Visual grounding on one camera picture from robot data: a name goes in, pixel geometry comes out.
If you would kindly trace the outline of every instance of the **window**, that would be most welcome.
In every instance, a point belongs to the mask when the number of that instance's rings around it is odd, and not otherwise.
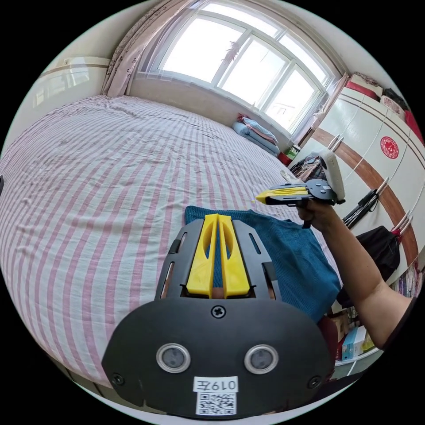
[[[258,105],[285,64],[282,57],[259,40],[250,40],[221,87],[250,105]]]
[[[245,22],[256,28],[257,30],[264,32],[270,37],[274,37],[279,31],[278,27],[274,27],[273,25],[268,24],[264,20],[256,18],[255,16],[250,15],[249,13],[242,12],[241,10],[229,6],[224,6],[222,4],[209,3],[202,10],[205,10],[207,12],[219,13],[220,15],[224,15],[229,18],[234,18],[240,22]]]
[[[297,70],[294,70],[271,101],[266,114],[284,129],[289,130],[309,104],[316,90]]]
[[[231,42],[242,33],[243,30],[197,18],[183,32],[161,69],[210,83]]]
[[[191,9],[154,56],[149,73],[228,96],[289,138],[337,78],[288,28],[257,10],[220,0]]]
[[[283,46],[285,46],[296,58],[298,58],[319,80],[320,83],[324,83],[326,80],[326,74],[317,62],[298,44],[294,38],[285,34],[280,40]]]

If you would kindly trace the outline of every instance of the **screw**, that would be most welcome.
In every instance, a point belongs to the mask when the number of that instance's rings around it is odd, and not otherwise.
[[[115,385],[124,385],[124,378],[120,374],[114,373],[112,375],[112,382]]]
[[[322,378],[320,376],[313,376],[309,380],[307,387],[311,390],[314,390],[314,388],[317,388],[320,385],[321,382],[322,382]]]
[[[216,305],[215,307],[212,308],[211,314],[216,319],[221,319],[222,317],[225,316],[226,310],[225,310],[224,307],[222,307],[220,305]]]

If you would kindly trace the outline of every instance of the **qr code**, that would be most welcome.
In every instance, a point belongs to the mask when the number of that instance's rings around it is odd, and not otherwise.
[[[197,415],[224,416],[236,414],[236,393],[198,393]]]

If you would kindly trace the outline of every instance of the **window sill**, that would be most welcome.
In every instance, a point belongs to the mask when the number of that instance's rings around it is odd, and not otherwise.
[[[201,80],[194,81],[191,78],[187,78],[183,74],[180,75],[180,74],[138,72],[136,74],[135,78],[134,78],[134,81],[140,81],[140,80],[146,80],[146,79],[156,79],[156,80],[163,79],[165,81],[178,81],[178,82],[181,82],[181,83],[185,83],[186,85],[189,85],[189,86],[198,87],[198,88],[213,92],[220,97],[224,97],[226,99],[229,99],[232,102],[240,105],[241,107],[248,109],[253,114],[255,114],[256,116],[258,116],[259,118],[264,120],[272,128],[276,129],[279,133],[283,134],[288,139],[288,141],[290,141],[292,139],[291,133],[289,133],[286,129],[284,129],[280,124],[278,124],[276,121],[274,121],[272,118],[270,118],[264,112],[258,110],[257,108],[253,107],[252,105],[249,105],[248,103],[245,103],[243,100],[241,100],[237,96],[234,96],[231,93],[226,92],[226,91],[224,91],[220,88],[211,87],[208,83],[203,83]]]

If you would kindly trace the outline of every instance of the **bed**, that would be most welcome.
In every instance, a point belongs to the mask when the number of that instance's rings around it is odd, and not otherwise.
[[[231,128],[135,97],[96,96],[49,113],[0,162],[0,266],[29,332],[66,368],[110,386],[101,367],[108,340],[153,300],[185,206],[300,223],[295,209],[253,201],[282,182],[281,170],[290,173]]]

